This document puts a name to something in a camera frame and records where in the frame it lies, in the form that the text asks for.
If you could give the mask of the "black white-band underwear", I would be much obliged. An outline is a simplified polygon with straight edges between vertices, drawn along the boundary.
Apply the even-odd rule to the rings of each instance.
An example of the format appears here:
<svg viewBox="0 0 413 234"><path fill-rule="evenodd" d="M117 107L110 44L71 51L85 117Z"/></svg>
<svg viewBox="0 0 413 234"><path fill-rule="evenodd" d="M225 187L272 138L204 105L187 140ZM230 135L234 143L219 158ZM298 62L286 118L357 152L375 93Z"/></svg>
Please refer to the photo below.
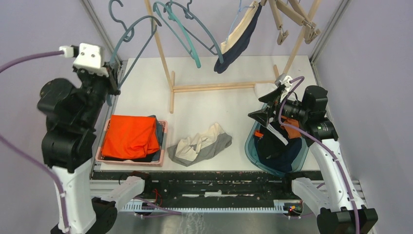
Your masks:
<svg viewBox="0 0 413 234"><path fill-rule="evenodd" d="M253 133L254 145L260 161L292 161L301 151L301 139L289 139L287 132L275 128L275 132L260 126Z"/></svg>

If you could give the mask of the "brown orange underwear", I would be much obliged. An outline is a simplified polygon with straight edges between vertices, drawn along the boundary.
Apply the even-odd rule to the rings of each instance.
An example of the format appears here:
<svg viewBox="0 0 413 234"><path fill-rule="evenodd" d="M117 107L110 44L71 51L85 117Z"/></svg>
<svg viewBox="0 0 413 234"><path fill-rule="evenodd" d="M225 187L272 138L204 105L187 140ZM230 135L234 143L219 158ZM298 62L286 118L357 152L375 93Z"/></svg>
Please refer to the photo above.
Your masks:
<svg viewBox="0 0 413 234"><path fill-rule="evenodd" d="M299 122L295 119L287 118L285 116L281 116L281 120L282 120L282 123L286 123L286 124L292 125L296 128L299 128ZM281 125L281 129L283 129L287 132L287 135L288 135L289 139L294 139L294 138L300 138L301 137L301 133L296 129L293 129L291 127L285 127L284 125Z"/></svg>

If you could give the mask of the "navy cream-band underwear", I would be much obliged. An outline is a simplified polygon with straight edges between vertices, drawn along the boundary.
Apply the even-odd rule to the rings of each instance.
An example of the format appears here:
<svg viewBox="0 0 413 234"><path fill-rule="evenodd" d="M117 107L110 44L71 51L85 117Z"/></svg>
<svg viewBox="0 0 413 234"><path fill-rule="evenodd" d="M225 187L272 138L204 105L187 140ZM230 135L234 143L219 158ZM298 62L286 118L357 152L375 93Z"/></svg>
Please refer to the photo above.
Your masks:
<svg viewBox="0 0 413 234"><path fill-rule="evenodd" d="M258 23L258 18L262 11L262 5L253 1L239 22L239 24L228 35L227 39L221 43L220 50L223 61L219 59L215 62L214 72L221 74L247 49L252 34Z"/></svg>

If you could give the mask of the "grey underwear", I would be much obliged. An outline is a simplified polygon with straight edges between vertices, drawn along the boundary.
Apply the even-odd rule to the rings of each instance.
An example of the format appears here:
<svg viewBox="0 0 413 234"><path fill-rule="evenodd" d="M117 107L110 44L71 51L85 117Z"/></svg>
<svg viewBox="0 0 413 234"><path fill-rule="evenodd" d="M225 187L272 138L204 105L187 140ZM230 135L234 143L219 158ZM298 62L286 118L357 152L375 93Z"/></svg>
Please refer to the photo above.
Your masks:
<svg viewBox="0 0 413 234"><path fill-rule="evenodd" d="M189 167L214 158L231 144L232 136L218 123L214 123L207 131L183 138L177 144L168 147L167 153L171 161Z"/></svg>

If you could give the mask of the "light blue hanger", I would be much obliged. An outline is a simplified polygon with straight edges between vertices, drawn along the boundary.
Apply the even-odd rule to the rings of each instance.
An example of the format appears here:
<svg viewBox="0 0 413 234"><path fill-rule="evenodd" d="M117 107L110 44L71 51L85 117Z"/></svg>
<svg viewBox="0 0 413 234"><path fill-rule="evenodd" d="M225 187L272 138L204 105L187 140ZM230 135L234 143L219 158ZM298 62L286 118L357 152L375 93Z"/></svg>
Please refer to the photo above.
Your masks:
<svg viewBox="0 0 413 234"><path fill-rule="evenodd" d="M252 18L254 17L255 13L258 10L258 5L259 5L258 2L255 0L252 1L249 6L243 5L242 0L239 1L236 16L231 24L228 35L224 41L224 45L228 44L230 37L235 35L237 31L241 29L245 29L248 26L248 24L252 21ZM237 22L242 12L244 12L244 16L240 19L240 21L238 22L238 25L235 26L235 23Z"/></svg>

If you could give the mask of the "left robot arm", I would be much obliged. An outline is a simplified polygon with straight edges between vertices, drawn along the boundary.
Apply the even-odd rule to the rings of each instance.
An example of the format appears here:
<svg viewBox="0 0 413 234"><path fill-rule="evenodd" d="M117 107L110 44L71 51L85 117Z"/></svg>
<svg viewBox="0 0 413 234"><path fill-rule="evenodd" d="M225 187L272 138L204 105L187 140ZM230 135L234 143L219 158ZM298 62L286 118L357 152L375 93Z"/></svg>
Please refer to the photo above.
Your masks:
<svg viewBox="0 0 413 234"><path fill-rule="evenodd" d="M59 207L59 222L51 233L107 234L119 210L138 195L150 197L153 185L130 175L107 195L91 196L95 124L107 95L120 93L117 68L105 62L97 71L79 66L73 71L81 81L80 87L56 78L42 87L38 102L38 109L46 115L43 161L55 176Z"/></svg>

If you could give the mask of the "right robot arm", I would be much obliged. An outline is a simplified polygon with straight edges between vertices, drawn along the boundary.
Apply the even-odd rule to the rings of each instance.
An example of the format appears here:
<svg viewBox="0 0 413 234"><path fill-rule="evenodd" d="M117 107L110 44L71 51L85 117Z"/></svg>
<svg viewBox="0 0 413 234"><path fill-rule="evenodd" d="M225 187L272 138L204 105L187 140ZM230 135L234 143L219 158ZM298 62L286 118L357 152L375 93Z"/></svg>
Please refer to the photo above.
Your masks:
<svg viewBox="0 0 413 234"><path fill-rule="evenodd" d="M326 192L306 177L281 186L288 199L298 196L317 217L321 234L367 234L378 221L375 209L367 208L353 185L341 155L338 134L326 117L327 91L308 86L301 100L290 100L281 85L259 97L261 110L249 117L256 124L246 143L248 159L278 176L300 169L306 153L316 159Z"/></svg>

